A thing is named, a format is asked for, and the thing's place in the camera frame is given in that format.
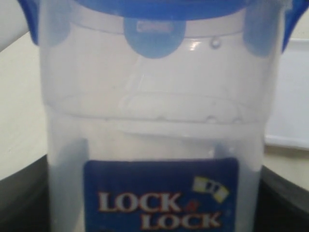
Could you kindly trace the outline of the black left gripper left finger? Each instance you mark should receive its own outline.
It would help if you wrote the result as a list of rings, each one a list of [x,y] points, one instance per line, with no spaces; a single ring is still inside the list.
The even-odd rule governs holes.
[[[0,230],[50,231],[46,155],[0,181]]]

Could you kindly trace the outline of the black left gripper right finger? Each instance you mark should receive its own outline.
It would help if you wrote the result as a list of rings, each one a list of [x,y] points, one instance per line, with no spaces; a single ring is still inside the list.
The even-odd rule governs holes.
[[[255,230],[307,232],[309,191],[263,166],[255,214]]]

